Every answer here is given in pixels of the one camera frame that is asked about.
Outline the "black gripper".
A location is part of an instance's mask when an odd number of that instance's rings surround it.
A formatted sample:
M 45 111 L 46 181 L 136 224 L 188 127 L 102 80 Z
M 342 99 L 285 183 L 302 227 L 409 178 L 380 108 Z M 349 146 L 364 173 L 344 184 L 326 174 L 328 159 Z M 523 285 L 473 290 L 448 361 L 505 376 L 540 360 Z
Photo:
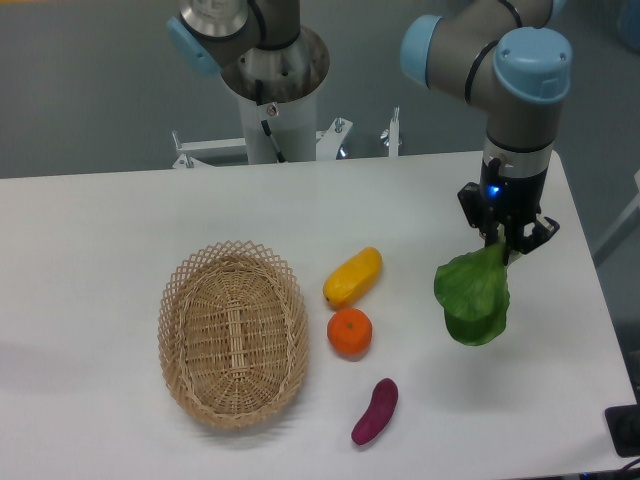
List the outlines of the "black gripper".
M 540 200 L 548 166 L 536 172 L 520 172 L 497 156 L 483 158 L 480 184 L 467 183 L 458 193 L 469 226 L 485 243 L 495 242 L 497 225 L 504 226 L 504 264 L 516 254 L 527 255 L 547 243 L 560 229 L 540 213 Z M 525 227 L 532 224 L 527 234 Z

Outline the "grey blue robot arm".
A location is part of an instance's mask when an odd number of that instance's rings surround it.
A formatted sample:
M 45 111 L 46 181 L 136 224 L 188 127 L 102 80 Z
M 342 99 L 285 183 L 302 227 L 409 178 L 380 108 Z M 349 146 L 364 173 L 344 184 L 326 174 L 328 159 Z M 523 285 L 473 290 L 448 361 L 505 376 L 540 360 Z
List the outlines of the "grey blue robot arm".
M 540 199 L 572 48 L 548 28 L 559 1 L 475 1 L 457 17 L 424 15 L 403 36 L 403 74 L 485 112 L 478 182 L 458 194 L 469 225 L 510 260 L 548 242 L 558 223 Z M 296 1 L 184 1 L 167 24 L 184 60 L 236 96 L 253 164 L 336 156 L 335 130 L 316 134 L 316 96 L 330 57 Z

